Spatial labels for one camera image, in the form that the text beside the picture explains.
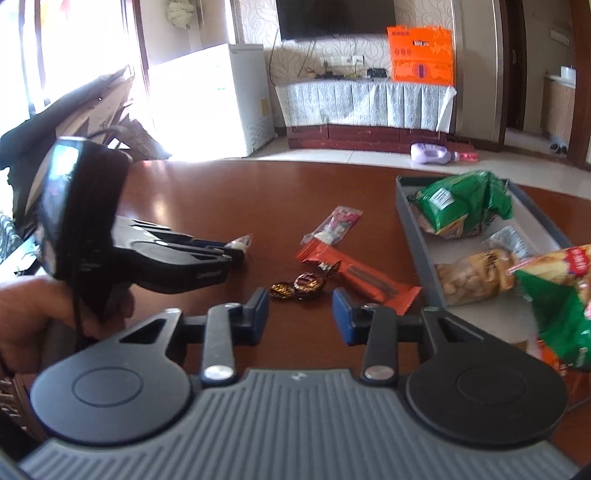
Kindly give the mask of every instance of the plastic bottle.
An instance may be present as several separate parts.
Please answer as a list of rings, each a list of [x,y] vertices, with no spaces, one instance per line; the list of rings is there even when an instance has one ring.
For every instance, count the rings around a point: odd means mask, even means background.
[[[437,163],[445,165],[451,161],[477,162],[478,153],[450,152],[441,145],[415,143],[410,147],[410,158],[418,164]]]

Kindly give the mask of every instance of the orange candy bar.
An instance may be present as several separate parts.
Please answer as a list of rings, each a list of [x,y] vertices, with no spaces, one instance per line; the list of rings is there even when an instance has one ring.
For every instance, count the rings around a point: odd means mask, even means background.
[[[337,275],[360,293],[404,315],[413,304],[421,287],[394,282],[377,270],[353,260],[351,257],[314,238],[297,254],[302,263],[334,265],[341,262]]]

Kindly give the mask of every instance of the green snack bag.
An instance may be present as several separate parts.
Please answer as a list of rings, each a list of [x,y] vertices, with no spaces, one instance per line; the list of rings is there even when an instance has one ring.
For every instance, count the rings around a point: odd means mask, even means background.
[[[591,245],[558,250],[514,268],[540,338],[575,368],[591,368]]]
[[[497,215],[513,216],[505,183],[490,171],[438,180],[409,201],[421,229],[443,238],[479,235]]]

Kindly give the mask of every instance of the white container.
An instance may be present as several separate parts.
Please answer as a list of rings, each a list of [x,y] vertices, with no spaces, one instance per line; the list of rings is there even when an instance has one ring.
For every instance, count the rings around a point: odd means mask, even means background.
[[[574,83],[577,79],[577,70],[572,67],[560,67],[560,76],[569,82]]]
[[[275,137],[262,45],[222,44],[148,73],[157,138],[173,158],[247,157]]]

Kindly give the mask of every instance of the metal screw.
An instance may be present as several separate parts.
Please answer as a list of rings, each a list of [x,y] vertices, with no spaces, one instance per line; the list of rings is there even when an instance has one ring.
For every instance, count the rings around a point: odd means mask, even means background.
[[[363,374],[370,380],[389,380],[394,376],[394,369],[386,365],[372,365]]]
[[[227,365],[212,365],[203,371],[203,375],[210,380],[222,381],[231,378],[234,369]]]

